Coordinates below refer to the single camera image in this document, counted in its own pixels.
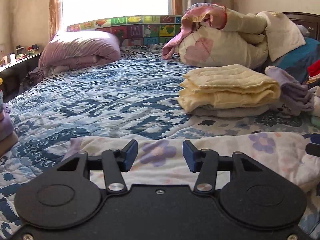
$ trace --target bedspread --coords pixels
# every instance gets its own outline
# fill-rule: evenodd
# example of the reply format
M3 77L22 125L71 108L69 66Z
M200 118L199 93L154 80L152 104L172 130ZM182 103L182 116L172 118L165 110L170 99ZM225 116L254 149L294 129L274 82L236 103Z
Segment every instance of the bedspread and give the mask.
M45 78L10 101L19 143L0 159L1 237L9 237L21 225L13 205L21 184L61 161L74 137L198 139L256 131L297 132L308 137L319 132L306 114L290 119L271 111L228 119L186 114L176 98L182 74L193 67L177 56L163 60L161 48L122 48L122 59L117 62ZM319 206L313 208L304 218L304 229L313 231L318 210Z

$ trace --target floral blanket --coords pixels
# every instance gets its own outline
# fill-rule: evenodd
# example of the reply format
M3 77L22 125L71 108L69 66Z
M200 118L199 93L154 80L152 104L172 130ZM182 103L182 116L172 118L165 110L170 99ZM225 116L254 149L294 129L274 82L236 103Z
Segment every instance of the floral blanket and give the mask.
M307 115L287 119L268 111L227 119L186 114L176 98L182 74L193 67L177 56L163 60L161 49L122 48L119 61L46 78L9 102L19 143L0 159L0 237L21 226L13 202L21 184L60 162L71 138L199 139L257 131L295 132L307 138L319 132ZM317 201L310 198L313 208L301 222L314 237L320 233Z

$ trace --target folded yellow towel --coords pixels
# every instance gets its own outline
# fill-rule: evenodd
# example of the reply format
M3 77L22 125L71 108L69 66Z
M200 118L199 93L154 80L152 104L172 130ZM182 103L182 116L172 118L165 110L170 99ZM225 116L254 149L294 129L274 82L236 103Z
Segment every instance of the folded yellow towel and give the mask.
M183 75L178 102L186 112L199 106L257 107L280 97L276 80L242 65L196 68Z

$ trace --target metal screw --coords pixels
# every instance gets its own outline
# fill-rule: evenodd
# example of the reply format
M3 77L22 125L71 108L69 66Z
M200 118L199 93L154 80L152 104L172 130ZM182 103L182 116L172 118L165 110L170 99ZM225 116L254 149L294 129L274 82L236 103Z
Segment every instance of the metal screw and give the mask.
M199 191L210 191L212 190L212 185L208 183L201 183L197 185L197 190Z
M112 190L112 191L120 191L124 189L124 185L122 183L111 183L108 186L108 189Z
M165 191L162 190L162 189L158 189L158 190L156 191L156 193L157 193L158 195L163 195L163 194L165 193Z
M22 236L22 239L23 240L33 240L33 236L30 234L25 234Z
M287 240L298 240L298 236L297 235L290 235Z

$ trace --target rolled comforter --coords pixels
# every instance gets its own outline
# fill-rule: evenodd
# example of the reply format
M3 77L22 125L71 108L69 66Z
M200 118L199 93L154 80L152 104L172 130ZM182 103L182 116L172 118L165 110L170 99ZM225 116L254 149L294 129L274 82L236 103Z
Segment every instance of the rolled comforter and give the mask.
M39 69L45 76L55 73L104 65L120 59L119 40L107 32L57 33L45 47Z

